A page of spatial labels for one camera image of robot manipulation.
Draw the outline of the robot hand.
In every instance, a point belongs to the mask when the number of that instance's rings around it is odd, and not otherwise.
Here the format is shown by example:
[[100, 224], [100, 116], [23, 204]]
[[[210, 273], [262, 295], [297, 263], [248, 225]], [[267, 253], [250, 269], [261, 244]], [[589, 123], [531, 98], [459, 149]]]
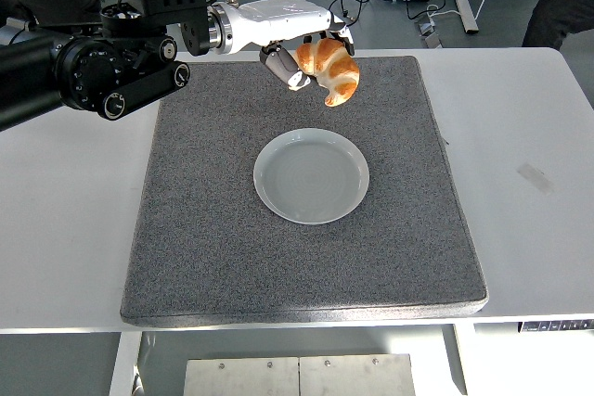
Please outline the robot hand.
[[261, 62], [291, 90], [309, 84], [297, 62], [279, 45], [317, 32], [339, 39], [350, 55], [354, 42], [346, 24], [329, 10], [306, 0], [260, 0], [234, 7], [223, 5], [226, 18], [221, 22], [222, 54], [235, 54], [249, 44], [261, 47]]

